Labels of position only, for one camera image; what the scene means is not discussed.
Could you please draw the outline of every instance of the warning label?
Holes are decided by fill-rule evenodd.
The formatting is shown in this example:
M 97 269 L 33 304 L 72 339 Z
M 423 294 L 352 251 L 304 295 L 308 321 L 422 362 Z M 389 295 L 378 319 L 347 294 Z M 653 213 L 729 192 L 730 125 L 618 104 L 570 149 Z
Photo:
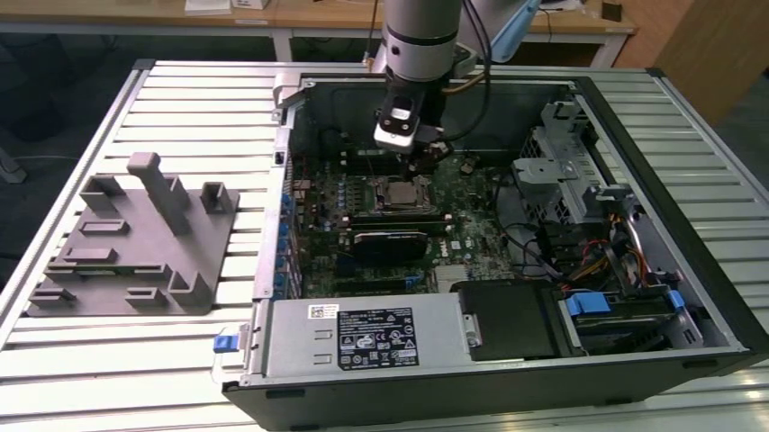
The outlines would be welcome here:
M 343 371 L 419 365 L 411 308 L 339 311 Z

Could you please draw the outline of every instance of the black plastic cover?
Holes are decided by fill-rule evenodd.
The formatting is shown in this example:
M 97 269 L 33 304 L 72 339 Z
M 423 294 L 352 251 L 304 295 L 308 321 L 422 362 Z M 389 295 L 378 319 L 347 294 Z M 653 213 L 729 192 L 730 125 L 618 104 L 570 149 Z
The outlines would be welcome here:
M 559 288 L 549 281 L 459 282 L 462 313 L 475 316 L 481 345 L 475 361 L 578 356 L 563 326 Z

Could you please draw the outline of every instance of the metal bracket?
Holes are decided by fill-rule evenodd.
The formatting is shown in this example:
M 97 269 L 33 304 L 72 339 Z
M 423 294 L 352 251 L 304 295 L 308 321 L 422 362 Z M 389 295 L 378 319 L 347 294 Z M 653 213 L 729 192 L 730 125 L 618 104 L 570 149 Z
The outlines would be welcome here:
M 264 375 L 267 372 L 267 333 L 271 322 L 272 303 L 270 300 L 254 301 L 254 312 L 251 316 L 251 337 L 244 338 L 250 341 L 246 348 L 246 368 L 248 374 Z
M 578 178 L 573 169 L 566 169 L 555 159 L 522 158 L 513 162 L 518 178 L 531 185 L 551 185 L 562 180 Z
M 272 101 L 275 107 L 284 109 L 304 98 L 302 93 L 302 75 L 296 73 L 280 73 L 275 76 L 272 86 Z
M 603 216 L 607 205 L 621 206 L 621 203 L 633 196 L 633 190 L 626 184 L 613 184 L 606 187 L 590 186 L 582 195 L 586 217 Z
M 481 327 L 475 315 L 462 316 L 462 326 L 465 327 L 465 337 L 467 339 L 467 346 L 470 348 L 481 347 L 483 339 L 481 338 Z

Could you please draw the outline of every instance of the metal slatted table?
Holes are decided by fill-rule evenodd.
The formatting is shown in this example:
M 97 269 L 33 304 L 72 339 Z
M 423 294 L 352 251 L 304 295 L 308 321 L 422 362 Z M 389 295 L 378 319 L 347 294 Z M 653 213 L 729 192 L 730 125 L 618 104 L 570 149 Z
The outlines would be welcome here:
M 211 339 L 247 321 L 259 259 L 272 88 L 283 73 L 360 73 L 358 65 L 158 62 L 135 70 L 0 296 L 0 428 L 4 431 L 259 430 L 220 394 L 238 353 L 214 376 Z M 498 74 L 587 75 L 621 118 L 761 323 L 769 324 L 769 194 L 666 79 L 642 70 L 499 68 Z M 606 165 L 617 163 L 601 146 Z M 202 317 L 23 318 L 43 268 L 84 202 L 83 179 L 117 175 L 134 151 L 155 151 L 187 188 L 222 181 L 242 199 L 218 308 Z M 689 382 L 641 403 L 431 420 L 356 430 L 765 430 L 769 364 Z

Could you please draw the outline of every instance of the screw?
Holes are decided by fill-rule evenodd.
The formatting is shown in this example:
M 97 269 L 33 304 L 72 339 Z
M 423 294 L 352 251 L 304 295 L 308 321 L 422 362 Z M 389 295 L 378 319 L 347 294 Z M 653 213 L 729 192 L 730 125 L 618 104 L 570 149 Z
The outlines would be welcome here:
M 467 333 L 467 345 L 470 347 L 478 347 L 481 345 L 481 341 L 478 340 L 478 337 L 475 337 L 474 332 Z

